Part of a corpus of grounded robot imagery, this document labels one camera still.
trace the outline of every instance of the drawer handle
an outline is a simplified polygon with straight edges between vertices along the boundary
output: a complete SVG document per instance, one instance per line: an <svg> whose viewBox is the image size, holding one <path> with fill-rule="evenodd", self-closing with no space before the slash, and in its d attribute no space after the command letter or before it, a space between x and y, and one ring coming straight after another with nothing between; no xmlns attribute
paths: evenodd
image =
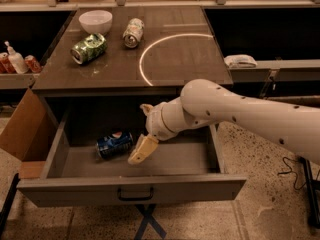
<svg viewBox="0 0 320 240"><path fill-rule="evenodd" d="M153 197L153 188L150 188L150 194L149 196L144 197L123 197L121 196L121 188L118 188L118 198L121 201L147 201L150 200Z"/></svg>

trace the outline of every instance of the drawer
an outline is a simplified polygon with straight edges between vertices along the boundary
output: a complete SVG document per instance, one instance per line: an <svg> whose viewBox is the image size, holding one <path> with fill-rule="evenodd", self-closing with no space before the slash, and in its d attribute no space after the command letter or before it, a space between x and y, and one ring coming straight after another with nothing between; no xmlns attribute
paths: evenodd
<svg viewBox="0 0 320 240"><path fill-rule="evenodd" d="M130 151L104 160L96 140L129 130L134 141L145 132L142 103L172 97L74 98L66 109L39 179L23 179L18 189L39 207L123 205L233 200L245 176L224 171L216 152L216 128L181 132L161 142L143 163L130 165Z"/></svg>

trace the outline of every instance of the white spray bottle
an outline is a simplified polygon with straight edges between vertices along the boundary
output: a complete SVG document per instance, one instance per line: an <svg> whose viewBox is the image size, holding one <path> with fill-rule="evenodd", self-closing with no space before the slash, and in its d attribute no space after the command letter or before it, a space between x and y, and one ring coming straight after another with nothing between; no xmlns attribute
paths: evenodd
<svg viewBox="0 0 320 240"><path fill-rule="evenodd" d="M4 42L7 46L8 49L8 59L11 62L12 66L14 67L14 69L17 71L18 74L24 74L26 72L28 72L28 66L25 63L22 55L18 52L16 52L9 44L8 41Z"/></svg>

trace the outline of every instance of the white robotic arm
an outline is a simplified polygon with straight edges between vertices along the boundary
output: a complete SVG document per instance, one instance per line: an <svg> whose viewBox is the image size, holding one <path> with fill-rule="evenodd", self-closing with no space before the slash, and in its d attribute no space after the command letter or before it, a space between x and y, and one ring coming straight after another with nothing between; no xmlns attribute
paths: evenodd
<svg viewBox="0 0 320 240"><path fill-rule="evenodd" d="M141 136L128 162L137 164L158 140L186 129L235 123L283 148L320 164L320 109L237 95L208 80L187 83L179 98L153 107L142 105L148 136Z"/></svg>

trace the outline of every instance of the white bowl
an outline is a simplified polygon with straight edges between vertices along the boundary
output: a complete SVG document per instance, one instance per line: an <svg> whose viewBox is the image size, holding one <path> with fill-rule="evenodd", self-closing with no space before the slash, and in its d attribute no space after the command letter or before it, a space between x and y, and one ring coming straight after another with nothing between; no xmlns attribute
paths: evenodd
<svg viewBox="0 0 320 240"><path fill-rule="evenodd" d="M106 35L112 25L112 14L103 10L89 11L80 15L79 22L88 34Z"/></svg>

